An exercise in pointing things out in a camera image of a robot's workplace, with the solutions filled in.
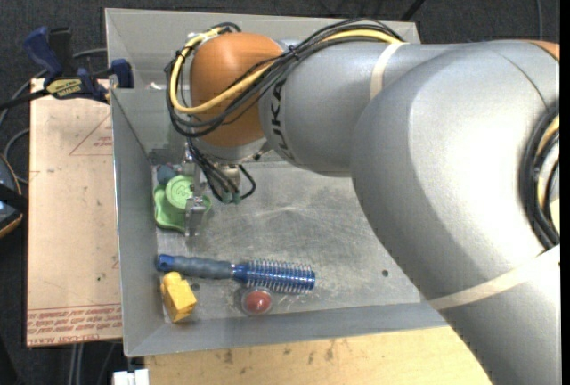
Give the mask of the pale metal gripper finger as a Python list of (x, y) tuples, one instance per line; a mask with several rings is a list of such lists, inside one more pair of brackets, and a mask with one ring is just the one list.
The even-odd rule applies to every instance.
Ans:
[(196, 216), (193, 214), (194, 199), (188, 198), (185, 203), (184, 210), (184, 236), (192, 237), (195, 234), (195, 219)]
[(196, 226), (197, 235), (200, 234), (210, 209), (211, 209), (211, 200), (207, 195), (200, 196), (199, 198), (196, 199), (196, 214), (198, 218)]

